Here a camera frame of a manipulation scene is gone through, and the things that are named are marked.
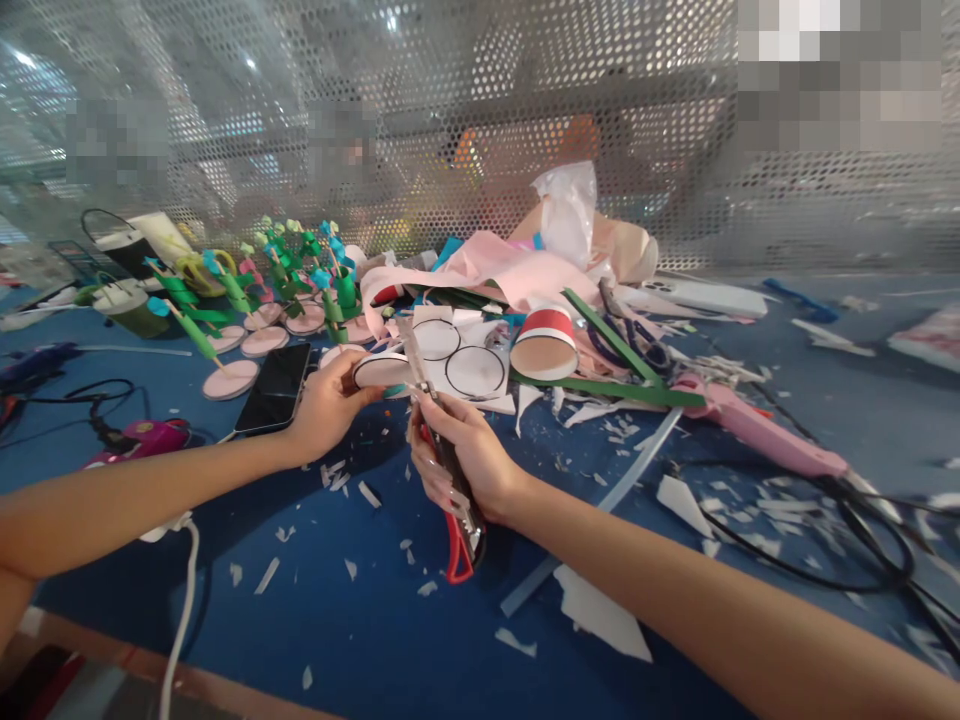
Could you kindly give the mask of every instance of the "smartphone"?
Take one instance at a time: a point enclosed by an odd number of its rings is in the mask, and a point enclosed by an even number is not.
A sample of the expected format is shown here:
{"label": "smartphone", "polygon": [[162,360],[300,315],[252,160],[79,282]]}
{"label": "smartphone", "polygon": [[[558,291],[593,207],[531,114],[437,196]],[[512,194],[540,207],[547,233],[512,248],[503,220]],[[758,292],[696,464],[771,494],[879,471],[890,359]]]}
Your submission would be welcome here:
{"label": "smartphone", "polygon": [[290,424],[300,404],[310,350],[310,343],[297,343],[267,354],[237,418],[237,433],[260,434]]}

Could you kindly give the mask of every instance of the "perforated metal mesh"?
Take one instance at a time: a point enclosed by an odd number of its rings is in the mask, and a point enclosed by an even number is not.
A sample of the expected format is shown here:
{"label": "perforated metal mesh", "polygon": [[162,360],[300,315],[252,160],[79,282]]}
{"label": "perforated metal mesh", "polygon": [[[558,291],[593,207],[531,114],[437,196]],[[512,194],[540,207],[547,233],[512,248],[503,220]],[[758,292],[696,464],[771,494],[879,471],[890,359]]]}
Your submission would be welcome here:
{"label": "perforated metal mesh", "polygon": [[[590,158],[670,268],[956,270],[958,28],[945,0],[942,152],[744,155],[735,0],[8,1],[0,212],[45,242],[159,207],[228,249],[331,218],[404,255],[509,234],[533,178]],[[165,182],[71,177],[67,114],[104,99],[156,108]]]}

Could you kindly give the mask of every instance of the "person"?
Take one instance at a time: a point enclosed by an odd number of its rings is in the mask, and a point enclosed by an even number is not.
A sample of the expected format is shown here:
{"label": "person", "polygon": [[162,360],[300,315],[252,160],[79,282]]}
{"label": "person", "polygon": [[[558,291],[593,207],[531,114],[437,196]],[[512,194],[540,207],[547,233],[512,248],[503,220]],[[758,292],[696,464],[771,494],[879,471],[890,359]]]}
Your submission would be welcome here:
{"label": "person", "polygon": [[[36,583],[91,562],[222,493],[312,462],[383,388],[350,388],[365,353],[307,379],[289,428],[230,444],[72,473],[0,498],[0,646]],[[466,498],[415,432],[456,447],[484,516],[526,535],[593,583],[764,718],[926,718],[960,713],[960,688],[908,653],[799,598],[597,510],[522,470],[483,415],[417,395],[407,437],[428,497]]]}

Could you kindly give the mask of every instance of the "clear plastic bag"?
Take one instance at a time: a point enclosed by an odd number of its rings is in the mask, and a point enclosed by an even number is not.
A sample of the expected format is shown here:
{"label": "clear plastic bag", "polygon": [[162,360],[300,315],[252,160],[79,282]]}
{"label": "clear plastic bag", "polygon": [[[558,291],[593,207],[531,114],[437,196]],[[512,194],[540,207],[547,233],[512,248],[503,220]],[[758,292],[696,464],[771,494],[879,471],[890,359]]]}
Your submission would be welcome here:
{"label": "clear plastic bag", "polygon": [[555,255],[585,270],[593,239],[597,176],[589,160],[561,165],[533,181],[543,200],[540,237]]}

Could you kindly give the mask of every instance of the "table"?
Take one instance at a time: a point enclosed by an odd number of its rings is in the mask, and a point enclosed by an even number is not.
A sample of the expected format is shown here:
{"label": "table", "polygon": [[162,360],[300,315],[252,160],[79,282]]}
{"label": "table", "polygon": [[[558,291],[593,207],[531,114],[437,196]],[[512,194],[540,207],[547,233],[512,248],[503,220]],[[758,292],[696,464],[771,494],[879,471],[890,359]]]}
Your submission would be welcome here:
{"label": "table", "polygon": [[[960,287],[960,279],[845,278],[784,279],[822,300],[838,293],[874,299],[879,291]],[[882,344],[897,329],[921,320],[957,295],[879,298],[876,313],[847,314],[831,329],[860,342]],[[9,305],[18,298],[8,298]],[[960,455],[955,444],[958,378],[918,360],[881,349],[874,360],[811,348],[805,333],[790,326],[797,315],[787,304],[772,305],[767,319],[754,326],[697,322],[697,335],[677,341],[691,353],[722,349],[731,357],[780,369],[775,389],[792,392],[774,400],[823,443],[848,457],[861,473],[884,490],[898,493],[942,491],[954,478],[937,467]],[[191,346],[185,337],[142,342],[122,328],[104,328],[92,311],[80,310],[44,320],[26,330],[0,335],[0,352],[41,343],[73,340],[156,348]],[[313,341],[317,347],[325,337]],[[239,351],[229,353],[234,359]],[[44,388],[60,396],[89,382],[125,377],[146,389],[108,420],[117,427],[142,419],[180,416],[207,441],[232,428],[243,399],[211,403],[199,392],[212,370],[209,361],[122,353],[88,353],[65,367],[66,377]],[[770,406],[763,397],[759,404]],[[572,412],[570,404],[561,417]],[[15,433],[0,443],[0,492],[72,471],[98,450],[92,431],[81,421],[84,406],[31,406]],[[855,422],[847,415],[855,416]],[[661,416],[625,413],[640,425],[639,441]],[[931,419],[941,432],[931,432]],[[523,439],[513,432],[514,418],[490,418],[507,451],[527,470],[591,502],[604,488],[592,479],[599,473],[616,480],[633,461],[618,456],[607,441],[602,420],[564,430],[552,417],[549,402],[532,405],[522,420]],[[543,551],[515,534],[494,528],[486,566],[469,583],[453,587],[439,571],[446,567],[446,530],[442,514],[423,495],[409,464],[404,442],[405,406],[381,403],[365,410],[344,442],[324,459],[347,460],[351,485],[364,480],[382,497],[374,510],[355,489],[349,498],[323,491],[320,463],[265,478],[196,509],[200,562],[194,619],[181,656],[183,662],[300,704],[357,720],[394,716],[503,718],[531,715],[604,718],[702,717],[704,707],[719,718],[750,717],[724,690],[644,628],[655,663],[625,658],[594,637],[576,633],[559,611],[559,586],[550,580],[516,616],[502,617],[498,604],[543,557]],[[718,428],[682,420],[689,432],[674,433],[644,483],[621,503],[617,514],[655,532],[699,548],[699,538],[656,500],[665,462],[745,457],[745,450]],[[877,438],[874,445],[866,438]],[[405,479],[410,467],[412,478]],[[753,477],[724,468],[689,468],[684,478],[702,495],[716,495],[709,481],[726,479],[746,502],[757,496]],[[799,497],[808,492],[791,488]],[[287,543],[278,527],[296,527]],[[774,537],[765,520],[746,532]],[[953,542],[938,544],[944,553]],[[400,549],[413,541],[415,565]],[[45,582],[35,604],[126,642],[166,653],[172,644],[184,593],[189,538],[169,535],[156,545],[132,543],[110,556]],[[799,561],[813,554],[825,568],[828,551],[813,538],[784,539],[782,557]],[[956,555],[947,555],[956,559]],[[280,567],[263,595],[253,595],[274,557]],[[344,559],[356,563],[351,582]],[[869,611],[843,594],[822,590],[784,576],[731,547],[718,559],[789,592],[802,596],[877,635],[901,644],[904,624],[921,621],[896,597],[865,599]],[[243,568],[234,588],[229,566]],[[960,606],[960,588],[934,568],[921,568],[925,582],[945,600]],[[438,591],[421,597],[417,589],[435,580]],[[523,643],[536,642],[531,659],[494,639],[500,627]],[[917,649],[906,643],[908,651]],[[313,686],[301,678],[311,667]]]}

